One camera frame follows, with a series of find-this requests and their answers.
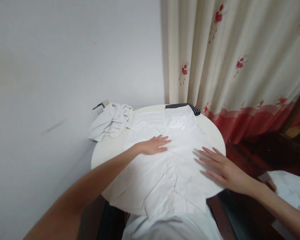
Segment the white wall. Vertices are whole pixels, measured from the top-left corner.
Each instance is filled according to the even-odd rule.
[[[159,0],[0,0],[0,239],[22,238],[89,170],[96,104],[168,99],[165,11]]]

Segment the wall outlet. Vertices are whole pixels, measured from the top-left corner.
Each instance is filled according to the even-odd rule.
[[[92,115],[97,118],[100,113],[103,112],[104,108],[109,104],[109,100],[104,100],[102,103],[98,104],[92,109]]]

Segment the forearm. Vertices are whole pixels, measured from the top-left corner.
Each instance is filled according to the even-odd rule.
[[[250,196],[259,201],[290,232],[300,238],[300,211],[292,207],[265,184],[256,181]]]
[[[78,180],[57,199],[25,239],[76,239],[84,209],[139,153],[140,149],[133,146]]]
[[[65,192],[64,198],[67,201],[72,201],[77,208],[85,209],[140,153],[140,148],[134,145],[118,156],[94,168],[67,190],[69,193]]]

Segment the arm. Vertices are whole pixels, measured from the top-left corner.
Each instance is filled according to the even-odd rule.
[[[140,142],[96,167],[65,191],[36,223],[24,239],[77,239],[81,214],[140,153],[156,154],[168,137],[153,137]]]
[[[222,176],[207,171],[206,174],[234,192],[246,194],[259,201],[273,216],[275,216],[290,232],[300,238],[300,211],[292,207],[282,198],[272,192],[265,184],[253,179],[226,158],[217,149],[213,151],[202,147],[202,155],[211,160],[200,158],[205,164],[221,171]]]

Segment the black and white striped cloth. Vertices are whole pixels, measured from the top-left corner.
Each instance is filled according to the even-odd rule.
[[[178,108],[178,107],[184,107],[189,105],[194,113],[195,116],[199,116],[200,115],[200,110],[196,107],[194,107],[193,105],[191,105],[190,103],[177,103],[177,104],[170,104],[170,105],[166,105],[166,109],[167,108]]]

